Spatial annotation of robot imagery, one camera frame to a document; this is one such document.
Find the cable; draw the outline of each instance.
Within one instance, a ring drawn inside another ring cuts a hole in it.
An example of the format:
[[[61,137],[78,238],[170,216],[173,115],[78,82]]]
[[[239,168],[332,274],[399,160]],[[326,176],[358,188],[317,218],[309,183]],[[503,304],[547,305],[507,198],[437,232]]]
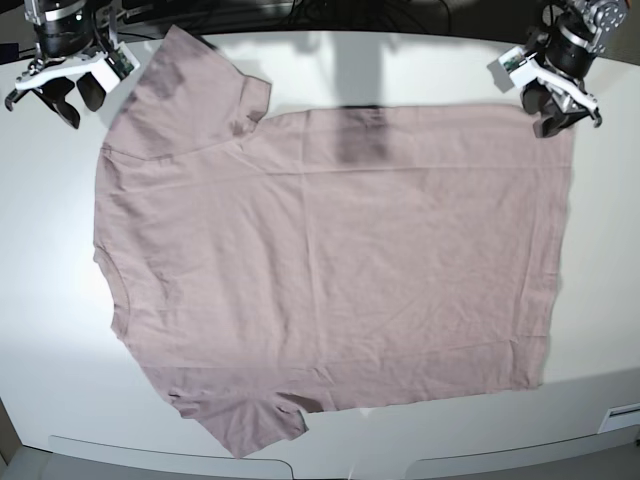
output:
[[[209,18],[211,18],[211,15],[213,15],[213,12],[215,11],[215,9],[220,6],[219,2],[211,2],[211,3],[212,3],[212,6],[209,8],[209,10],[207,10],[205,14],[201,14],[197,16],[186,27],[184,27],[185,31],[188,32],[192,28],[200,28],[202,27],[202,24],[204,22],[206,22],[207,20],[209,20]]]
[[[413,15],[411,15],[410,13],[408,13],[407,11],[403,10],[402,8],[400,8],[398,5],[395,5],[391,2],[391,0],[386,0],[385,1],[385,5],[388,7],[391,7],[392,9],[394,9],[397,13],[401,13],[402,15],[404,15],[405,18],[409,19],[411,22],[415,23],[418,28],[420,30],[422,30],[422,33],[424,33],[425,35],[429,35],[429,31],[424,27],[424,25],[422,25],[422,23],[420,23],[418,21],[418,19],[416,19]]]
[[[338,0],[332,0],[331,1],[331,5],[333,6],[333,18],[340,18],[339,13],[338,13]]]
[[[146,40],[160,40],[159,38],[150,37],[149,35],[140,35],[139,33],[118,32],[118,35],[129,35],[131,37],[144,38]]]
[[[298,0],[293,0],[291,2],[291,8],[289,9],[289,13],[280,19],[276,25],[283,25],[284,23],[291,24],[291,19],[293,18],[293,12],[296,10],[296,3]]]
[[[402,31],[400,29],[400,26],[396,23],[393,17],[389,15],[389,13],[385,13],[384,15],[382,15],[382,20],[388,21],[392,25],[392,27],[396,30],[396,32],[400,33]]]
[[[304,3],[305,0],[300,0],[300,3],[296,6],[296,11],[293,14],[293,18],[291,19],[291,24],[296,24],[300,20],[301,15],[304,13]]]
[[[301,4],[304,0],[293,0],[293,4],[291,5],[291,11],[289,12],[289,15],[287,16],[287,24],[291,25],[293,24],[294,20],[296,19],[296,17],[298,17],[300,15],[300,12],[302,11],[301,8]]]
[[[549,26],[553,27],[555,19],[553,18],[553,0],[549,0]]]
[[[35,54],[31,53],[29,55],[22,55],[23,53],[32,52],[36,49],[36,47],[25,48],[24,50],[20,50],[18,52],[18,60],[27,60],[28,58],[34,58]]]
[[[107,52],[108,55],[113,53],[113,46],[110,41],[105,41],[105,39],[100,35],[98,31],[98,19],[96,17],[96,10],[91,12],[91,26],[93,28],[93,37],[95,41],[102,47],[102,49]]]
[[[327,6],[325,0],[303,0],[300,5],[304,5],[304,15],[308,21],[312,23],[322,24],[326,28],[336,27],[335,19],[331,21],[326,20],[325,18],[325,12],[323,11],[323,7]],[[315,13],[318,14],[318,16],[313,15],[314,12],[311,11],[312,9],[315,9]]]

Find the t-shirt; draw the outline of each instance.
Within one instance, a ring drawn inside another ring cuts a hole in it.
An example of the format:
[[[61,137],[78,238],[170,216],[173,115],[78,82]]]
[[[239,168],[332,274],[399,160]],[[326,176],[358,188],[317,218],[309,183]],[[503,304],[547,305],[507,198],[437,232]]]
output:
[[[242,457],[301,411],[537,387],[572,133],[269,92],[174,27],[102,147],[95,259],[162,398]]]

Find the shirt sleeve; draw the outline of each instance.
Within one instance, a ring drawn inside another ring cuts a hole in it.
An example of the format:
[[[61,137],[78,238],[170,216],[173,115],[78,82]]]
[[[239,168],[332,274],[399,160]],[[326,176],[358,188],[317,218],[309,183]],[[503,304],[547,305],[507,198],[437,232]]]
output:
[[[193,418],[235,458],[243,458],[280,440],[293,440],[306,431],[300,411],[274,399],[218,397],[176,402],[183,418]]]
[[[103,148],[141,158],[180,155],[250,133],[270,85],[172,27],[116,116]]]

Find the white surface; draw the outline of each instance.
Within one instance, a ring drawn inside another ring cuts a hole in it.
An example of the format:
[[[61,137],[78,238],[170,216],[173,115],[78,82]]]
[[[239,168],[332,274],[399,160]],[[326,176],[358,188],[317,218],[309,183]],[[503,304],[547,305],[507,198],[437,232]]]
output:
[[[640,425],[640,403],[610,408],[602,420],[598,433],[611,432],[632,425]]]
[[[133,450],[61,437],[49,437],[53,453],[123,467],[189,475],[209,475],[263,480],[292,480],[291,467],[278,460],[245,460]]]
[[[406,478],[413,480],[452,477],[555,462],[633,443],[637,434],[637,428],[626,428],[605,435],[591,435],[540,447],[507,450],[486,455],[421,460],[409,468]]]
[[[506,45],[322,32],[209,40],[243,72],[273,82],[270,115],[345,104],[517,103],[486,69]],[[155,46],[132,50],[144,66]],[[0,67],[2,98],[23,66]],[[36,448],[48,449],[56,435],[227,457],[156,395],[111,332],[109,290],[92,262],[97,153],[134,81],[97,114],[79,107],[79,131],[33,95],[12,114],[0,109],[0,396],[23,443]],[[284,460],[297,478],[402,478],[419,459],[594,434],[607,408],[640,401],[640,68],[598,60],[587,85],[604,125],[578,128],[547,385],[308,415],[308,433],[251,458]],[[82,105],[77,92],[70,99]]]

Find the motor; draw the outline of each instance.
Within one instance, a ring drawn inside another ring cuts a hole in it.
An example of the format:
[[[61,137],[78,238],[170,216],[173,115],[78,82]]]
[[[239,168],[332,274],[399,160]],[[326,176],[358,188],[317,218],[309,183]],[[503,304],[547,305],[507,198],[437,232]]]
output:
[[[539,138],[557,135],[583,118],[602,124],[597,99],[587,93],[585,77],[593,61],[624,21],[629,0],[552,0],[540,4],[538,24],[525,47],[515,47],[498,61],[514,85]],[[550,22],[544,22],[549,9]]]

